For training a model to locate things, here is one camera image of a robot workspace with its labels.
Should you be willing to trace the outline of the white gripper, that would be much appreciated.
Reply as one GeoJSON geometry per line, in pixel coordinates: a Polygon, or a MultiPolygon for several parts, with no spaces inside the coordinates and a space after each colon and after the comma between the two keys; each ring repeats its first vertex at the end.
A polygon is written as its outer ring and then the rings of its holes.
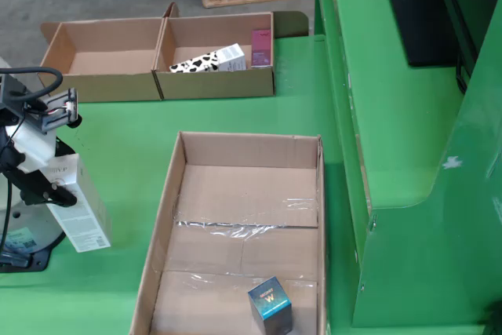
{"type": "Polygon", "coordinates": [[[74,206],[77,198],[69,190],[51,183],[41,168],[56,154],[56,131],[40,133],[27,123],[4,127],[1,135],[1,174],[20,190],[27,205],[74,206]]]}

